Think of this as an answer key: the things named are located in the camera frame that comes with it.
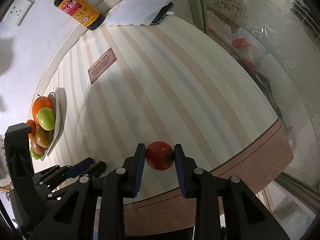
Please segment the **dark red apple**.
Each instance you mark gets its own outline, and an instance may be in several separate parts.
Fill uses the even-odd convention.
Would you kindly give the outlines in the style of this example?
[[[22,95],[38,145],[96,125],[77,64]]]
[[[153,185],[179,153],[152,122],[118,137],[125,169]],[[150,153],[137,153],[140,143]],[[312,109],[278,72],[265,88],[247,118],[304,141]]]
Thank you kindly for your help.
[[[39,146],[48,148],[53,141],[53,132],[47,131],[39,126],[36,129],[35,141]]]

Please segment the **cherry tomato with stem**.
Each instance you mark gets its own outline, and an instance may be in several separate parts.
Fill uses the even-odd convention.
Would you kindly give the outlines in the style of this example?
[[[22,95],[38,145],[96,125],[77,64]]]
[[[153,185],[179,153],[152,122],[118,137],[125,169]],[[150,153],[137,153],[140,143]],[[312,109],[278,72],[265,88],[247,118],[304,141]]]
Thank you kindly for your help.
[[[154,170],[165,171],[174,163],[174,150],[166,142],[154,141],[146,147],[145,158]]]

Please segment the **small orange tangerine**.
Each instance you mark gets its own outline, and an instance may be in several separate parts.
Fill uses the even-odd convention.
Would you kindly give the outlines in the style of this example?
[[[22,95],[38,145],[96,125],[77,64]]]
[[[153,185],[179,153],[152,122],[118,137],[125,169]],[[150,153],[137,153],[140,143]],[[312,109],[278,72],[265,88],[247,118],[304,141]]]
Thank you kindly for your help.
[[[37,125],[34,120],[29,119],[26,122],[27,125],[31,127],[31,132],[28,134],[29,139],[31,139],[36,134]]]

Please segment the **small green lime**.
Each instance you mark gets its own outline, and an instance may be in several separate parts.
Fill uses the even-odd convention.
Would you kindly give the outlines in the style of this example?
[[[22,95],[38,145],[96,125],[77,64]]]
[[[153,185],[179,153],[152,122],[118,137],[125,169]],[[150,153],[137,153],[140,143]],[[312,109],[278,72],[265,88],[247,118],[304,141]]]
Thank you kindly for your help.
[[[39,159],[41,159],[42,158],[42,153],[40,153],[40,154],[38,154],[38,153],[36,153],[34,150],[33,150],[33,148],[31,147],[30,148],[30,155],[35,159],[35,160],[39,160]]]

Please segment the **red striped apple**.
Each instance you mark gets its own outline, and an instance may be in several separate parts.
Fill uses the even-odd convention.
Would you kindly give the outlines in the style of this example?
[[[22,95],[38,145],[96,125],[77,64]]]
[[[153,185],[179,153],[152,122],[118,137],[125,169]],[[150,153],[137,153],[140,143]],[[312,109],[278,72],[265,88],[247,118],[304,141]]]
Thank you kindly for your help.
[[[41,154],[43,154],[44,152],[46,152],[47,148],[44,148],[44,147],[41,147],[40,145],[38,145],[37,142],[36,142],[35,136],[33,136],[33,137],[31,138],[31,141],[30,141],[30,142],[31,142],[31,148],[34,150],[34,152],[35,152],[36,154],[41,155]]]

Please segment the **large green apple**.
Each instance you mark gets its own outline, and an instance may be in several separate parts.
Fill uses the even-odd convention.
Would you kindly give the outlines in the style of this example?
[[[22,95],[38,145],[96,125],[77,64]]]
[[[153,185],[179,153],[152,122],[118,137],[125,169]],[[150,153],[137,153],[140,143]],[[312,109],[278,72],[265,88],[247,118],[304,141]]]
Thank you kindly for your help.
[[[46,131],[55,128],[55,112],[51,108],[43,107],[38,111],[38,121],[40,126]]]

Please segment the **large orange with stem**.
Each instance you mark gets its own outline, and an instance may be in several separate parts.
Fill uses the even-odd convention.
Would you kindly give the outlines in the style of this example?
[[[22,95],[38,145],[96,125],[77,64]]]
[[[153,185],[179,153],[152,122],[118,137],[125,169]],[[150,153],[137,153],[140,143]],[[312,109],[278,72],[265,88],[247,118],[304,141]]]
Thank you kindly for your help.
[[[35,121],[35,124],[39,126],[38,121],[38,112],[40,109],[47,107],[49,109],[54,110],[54,105],[52,104],[51,100],[45,96],[39,96],[32,105],[32,116]]]

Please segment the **floral ceramic plate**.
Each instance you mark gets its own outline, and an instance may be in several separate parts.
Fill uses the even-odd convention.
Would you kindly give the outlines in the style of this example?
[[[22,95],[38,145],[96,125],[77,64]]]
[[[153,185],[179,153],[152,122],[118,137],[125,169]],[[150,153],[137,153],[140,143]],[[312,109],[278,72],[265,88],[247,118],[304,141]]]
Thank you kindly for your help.
[[[60,133],[61,128],[61,110],[60,110],[60,104],[58,101],[58,98],[56,96],[55,92],[50,92],[48,94],[48,99],[51,101],[51,103],[54,105],[54,112],[55,112],[55,125],[53,129],[53,140],[50,146],[47,148],[46,152],[41,157],[41,161],[44,161],[46,156],[49,156],[54,149],[55,144],[57,143],[57,137]]]

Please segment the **brown label patch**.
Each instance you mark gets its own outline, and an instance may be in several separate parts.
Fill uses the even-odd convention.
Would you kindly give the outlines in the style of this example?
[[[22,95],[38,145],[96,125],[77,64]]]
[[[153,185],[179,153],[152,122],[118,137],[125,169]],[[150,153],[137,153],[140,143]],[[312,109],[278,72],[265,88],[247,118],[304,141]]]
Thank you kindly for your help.
[[[95,83],[95,81],[106,71],[112,64],[116,62],[117,58],[114,55],[112,48],[109,48],[107,51],[92,64],[92,66],[88,70],[89,79],[91,84]]]

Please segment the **striped table mat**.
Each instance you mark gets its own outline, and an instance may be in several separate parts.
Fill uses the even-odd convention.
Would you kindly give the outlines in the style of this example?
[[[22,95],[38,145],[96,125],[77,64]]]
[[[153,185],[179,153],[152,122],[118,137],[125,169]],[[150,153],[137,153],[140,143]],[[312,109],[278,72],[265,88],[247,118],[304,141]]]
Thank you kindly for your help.
[[[112,48],[117,60],[91,84],[88,70]],[[65,54],[55,92],[61,135],[35,171],[92,157],[120,167],[139,143],[181,144],[197,165],[239,176],[259,192],[293,160],[284,128],[262,90],[221,46],[176,16],[149,27],[85,33]]]

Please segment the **white folded paper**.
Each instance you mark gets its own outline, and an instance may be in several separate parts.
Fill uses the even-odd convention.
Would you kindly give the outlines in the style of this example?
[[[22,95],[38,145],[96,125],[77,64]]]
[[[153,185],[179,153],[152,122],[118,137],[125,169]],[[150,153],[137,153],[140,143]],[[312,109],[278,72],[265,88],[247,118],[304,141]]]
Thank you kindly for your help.
[[[170,2],[171,0],[123,0],[109,11],[104,25],[106,27],[149,26]]]

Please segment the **dark sauce bottle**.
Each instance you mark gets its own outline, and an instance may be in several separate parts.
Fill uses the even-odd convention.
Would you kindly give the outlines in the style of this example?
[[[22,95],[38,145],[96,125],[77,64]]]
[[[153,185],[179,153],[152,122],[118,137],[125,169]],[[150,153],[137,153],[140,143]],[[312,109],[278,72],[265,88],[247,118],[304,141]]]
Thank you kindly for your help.
[[[71,16],[88,30],[97,29],[105,15],[86,0],[53,0],[54,6]]]

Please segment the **black phone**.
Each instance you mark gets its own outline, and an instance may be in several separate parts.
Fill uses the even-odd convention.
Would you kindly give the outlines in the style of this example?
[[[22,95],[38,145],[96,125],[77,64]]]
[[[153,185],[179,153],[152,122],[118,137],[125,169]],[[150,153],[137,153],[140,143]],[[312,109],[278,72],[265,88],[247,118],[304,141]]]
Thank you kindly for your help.
[[[154,18],[154,20],[150,23],[151,25],[157,25],[160,24],[163,19],[166,17],[167,13],[170,12],[170,10],[174,7],[174,3],[169,2],[167,5],[161,8],[157,16]]]

